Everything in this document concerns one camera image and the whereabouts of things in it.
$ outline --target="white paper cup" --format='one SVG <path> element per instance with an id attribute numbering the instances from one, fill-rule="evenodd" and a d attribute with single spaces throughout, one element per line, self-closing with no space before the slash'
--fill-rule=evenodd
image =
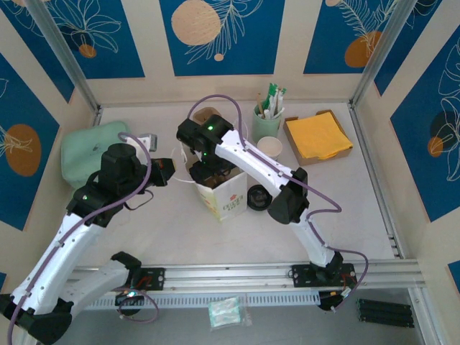
<path id="1" fill-rule="evenodd" d="M 273 160 L 278 160 L 282 152 L 281 141 L 275 137 L 263 137 L 257 143 L 257 148 Z"/>

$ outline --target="white paper bag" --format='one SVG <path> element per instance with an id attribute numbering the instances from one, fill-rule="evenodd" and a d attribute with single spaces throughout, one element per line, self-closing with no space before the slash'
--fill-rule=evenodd
<path id="1" fill-rule="evenodd" d="M 184 147 L 187 171 L 198 161 L 198 157 Z M 219 220 L 235 217 L 247 208 L 247 174 L 239 168 L 234 168 L 229 174 L 230 179 L 211 189 L 194 183 L 201 200 Z"/>

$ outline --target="yellow paper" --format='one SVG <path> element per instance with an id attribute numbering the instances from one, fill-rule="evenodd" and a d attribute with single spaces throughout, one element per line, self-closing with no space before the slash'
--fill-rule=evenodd
<path id="1" fill-rule="evenodd" d="M 287 121 L 287 127 L 304 158 L 326 160 L 353 147 L 329 111 L 306 119 Z"/>

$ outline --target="green cushion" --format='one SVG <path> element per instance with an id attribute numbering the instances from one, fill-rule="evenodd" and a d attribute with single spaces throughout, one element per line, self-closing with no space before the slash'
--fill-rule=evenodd
<path id="1" fill-rule="evenodd" d="M 61 146 L 61 170 L 63 178 L 72 187 L 85 185 L 88 177 L 101 169 L 102 154 L 110 145 L 121 142 L 119 132 L 128 132 L 122 121 L 69 133 Z"/>

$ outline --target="light green cup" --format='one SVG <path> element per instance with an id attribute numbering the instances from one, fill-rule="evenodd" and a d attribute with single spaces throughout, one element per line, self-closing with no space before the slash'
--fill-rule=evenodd
<path id="1" fill-rule="evenodd" d="M 281 124 L 281 116 L 274 120 L 261 119 L 259 107 L 255 106 L 252 112 L 252 140 L 257 144 L 263 137 L 277 137 Z"/>

